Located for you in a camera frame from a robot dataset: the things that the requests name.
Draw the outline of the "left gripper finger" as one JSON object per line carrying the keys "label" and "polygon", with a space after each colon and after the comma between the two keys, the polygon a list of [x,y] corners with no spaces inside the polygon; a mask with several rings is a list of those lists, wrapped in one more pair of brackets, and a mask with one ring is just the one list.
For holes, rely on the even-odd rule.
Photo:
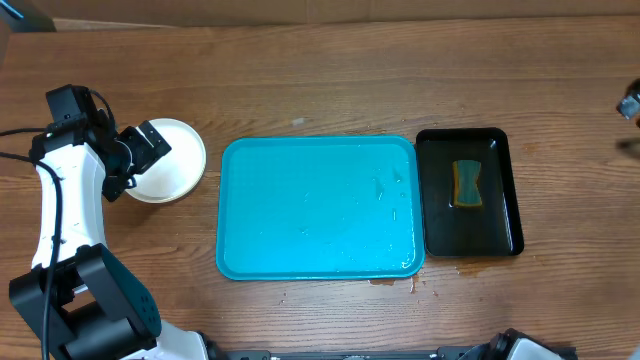
{"label": "left gripper finger", "polygon": [[144,174],[172,150],[150,121],[144,121],[138,127],[126,128],[118,135],[118,140],[129,151],[130,163],[126,172],[131,175]]}
{"label": "left gripper finger", "polygon": [[131,174],[108,175],[103,182],[102,195],[107,201],[114,202],[125,190],[136,186],[137,182]]}

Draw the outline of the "white plate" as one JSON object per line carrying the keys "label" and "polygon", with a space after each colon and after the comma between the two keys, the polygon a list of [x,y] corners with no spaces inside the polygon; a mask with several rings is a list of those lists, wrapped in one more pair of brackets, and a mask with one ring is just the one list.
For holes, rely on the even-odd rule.
{"label": "white plate", "polygon": [[201,180],[206,167],[206,148],[200,135],[187,123],[157,118],[150,124],[171,150],[142,175],[126,193],[146,203],[167,203],[187,195]]}

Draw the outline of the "green yellow sponge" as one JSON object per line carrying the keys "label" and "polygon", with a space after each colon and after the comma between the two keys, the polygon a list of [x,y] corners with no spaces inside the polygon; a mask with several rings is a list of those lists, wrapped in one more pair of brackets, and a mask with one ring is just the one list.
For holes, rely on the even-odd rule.
{"label": "green yellow sponge", "polygon": [[482,197],[478,188],[481,168],[481,163],[476,160],[456,160],[452,163],[454,207],[482,206]]}

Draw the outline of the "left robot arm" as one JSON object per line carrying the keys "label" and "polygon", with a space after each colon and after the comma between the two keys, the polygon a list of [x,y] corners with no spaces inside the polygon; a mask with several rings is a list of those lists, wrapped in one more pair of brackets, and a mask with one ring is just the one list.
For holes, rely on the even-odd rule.
{"label": "left robot arm", "polygon": [[31,270],[11,280],[11,304],[39,337],[44,358],[222,359],[204,334],[163,320],[149,290],[109,250],[104,200],[128,191],[176,200],[201,179],[201,137],[174,119],[122,132],[104,112],[65,112],[33,140],[40,176],[39,244]]}

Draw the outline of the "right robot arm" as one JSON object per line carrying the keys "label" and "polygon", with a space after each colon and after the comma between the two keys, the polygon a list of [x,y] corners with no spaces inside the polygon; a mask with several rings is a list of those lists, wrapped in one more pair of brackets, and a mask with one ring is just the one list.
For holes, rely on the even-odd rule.
{"label": "right robot arm", "polygon": [[[639,126],[639,81],[632,83],[616,107],[627,120]],[[577,360],[575,348],[552,349],[524,333],[509,329],[498,333],[489,343],[467,351],[461,359],[481,360]]]}

